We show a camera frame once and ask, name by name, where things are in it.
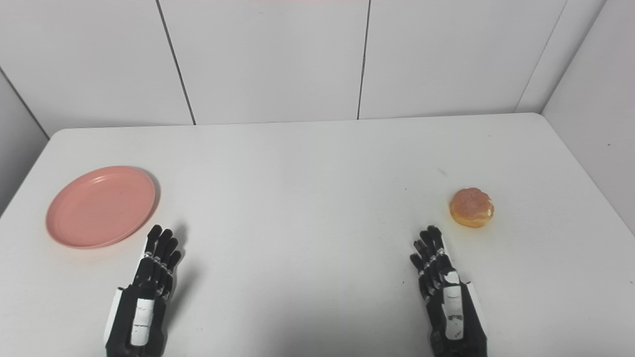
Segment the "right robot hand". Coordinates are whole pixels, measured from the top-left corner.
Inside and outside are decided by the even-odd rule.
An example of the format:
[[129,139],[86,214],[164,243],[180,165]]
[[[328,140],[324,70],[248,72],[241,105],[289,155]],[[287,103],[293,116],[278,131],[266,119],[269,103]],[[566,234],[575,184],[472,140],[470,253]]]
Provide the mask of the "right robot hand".
[[420,231],[410,255],[430,321],[430,346],[436,357],[487,357],[488,339],[472,285],[452,265],[442,232]]

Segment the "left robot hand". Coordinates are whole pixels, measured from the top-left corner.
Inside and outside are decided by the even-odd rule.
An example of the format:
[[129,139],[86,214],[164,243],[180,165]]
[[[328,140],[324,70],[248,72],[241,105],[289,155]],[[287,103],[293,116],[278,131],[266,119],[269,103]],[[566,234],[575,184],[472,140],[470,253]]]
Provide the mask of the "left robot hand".
[[183,257],[172,230],[154,225],[133,281],[118,287],[104,332],[108,357],[161,357],[163,327],[173,294],[174,270]]

